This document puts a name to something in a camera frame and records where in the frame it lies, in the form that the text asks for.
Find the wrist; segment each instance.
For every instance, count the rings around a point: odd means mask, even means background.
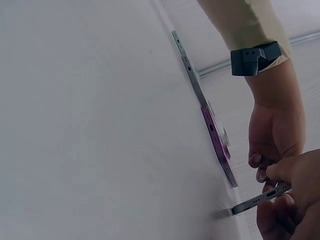
[[[256,104],[275,109],[302,108],[299,85],[291,60],[245,77]]]

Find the gray phone frame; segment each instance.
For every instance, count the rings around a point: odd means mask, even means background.
[[[257,206],[259,203],[276,198],[281,194],[284,194],[290,189],[291,189],[291,184],[282,182],[278,184],[278,186],[276,186],[275,188],[234,206],[231,209],[231,211],[233,215],[240,214],[246,210],[252,209],[253,207]]]

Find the black wristband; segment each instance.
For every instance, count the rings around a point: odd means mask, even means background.
[[[257,76],[259,71],[272,64],[282,53],[277,41],[231,51],[233,76]]]

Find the beige sleeve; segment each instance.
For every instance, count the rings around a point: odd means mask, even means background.
[[[270,0],[197,1],[230,51],[278,42],[282,56],[262,71],[291,58],[289,39]]]

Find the hand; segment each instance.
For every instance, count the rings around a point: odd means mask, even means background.
[[[258,205],[256,223],[264,240],[289,240],[302,217],[289,194],[278,197],[274,203],[265,201]]]
[[[277,108],[255,103],[249,125],[249,165],[258,168],[256,179],[266,181],[266,169],[282,158],[302,153],[305,144],[305,115],[299,104]],[[275,186],[267,181],[263,192]]]
[[[319,169],[320,149],[284,158],[267,168],[268,178],[291,184],[292,198],[285,194],[274,204],[267,201],[258,206],[257,225],[264,240],[320,239]],[[293,235],[279,224],[285,219],[297,226]]]

